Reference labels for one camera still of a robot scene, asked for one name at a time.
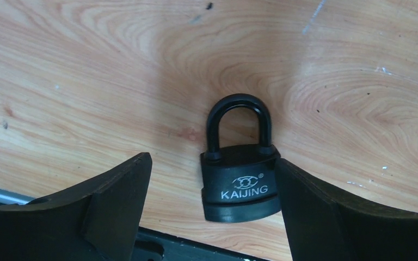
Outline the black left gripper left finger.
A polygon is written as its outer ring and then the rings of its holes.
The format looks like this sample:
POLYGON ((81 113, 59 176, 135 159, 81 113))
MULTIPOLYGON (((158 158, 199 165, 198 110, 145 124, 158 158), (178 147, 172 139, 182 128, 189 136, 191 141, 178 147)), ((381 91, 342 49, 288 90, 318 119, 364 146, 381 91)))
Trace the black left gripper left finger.
POLYGON ((0 205, 0 260, 130 260, 152 169, 142 152, 25 205, 0 205))

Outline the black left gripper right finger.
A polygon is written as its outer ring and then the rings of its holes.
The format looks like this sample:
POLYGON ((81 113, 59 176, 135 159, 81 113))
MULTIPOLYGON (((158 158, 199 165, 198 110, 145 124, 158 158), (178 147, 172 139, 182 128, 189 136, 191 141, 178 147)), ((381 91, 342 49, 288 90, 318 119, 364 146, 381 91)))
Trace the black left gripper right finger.
POLYGON ((294 260, 418 260, 418 213, 367 200, 286 159, 275 179, 294 260))

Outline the black padlock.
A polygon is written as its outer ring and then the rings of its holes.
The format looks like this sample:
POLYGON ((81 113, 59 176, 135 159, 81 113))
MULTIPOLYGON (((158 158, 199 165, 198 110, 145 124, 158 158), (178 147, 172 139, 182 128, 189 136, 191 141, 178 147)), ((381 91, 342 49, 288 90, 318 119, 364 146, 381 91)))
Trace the black padlock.
POLYGON ((207 117, 206 143, 207 150, 200 155, 206 221, 249 222, 280 211, 274 171, 280 153, 272 144, 271 115, 259 98, 233 94, 218 101, 207 117), (247 108, 257 115, 258 143, 220 146, 220 121, 235 108, 247 108))

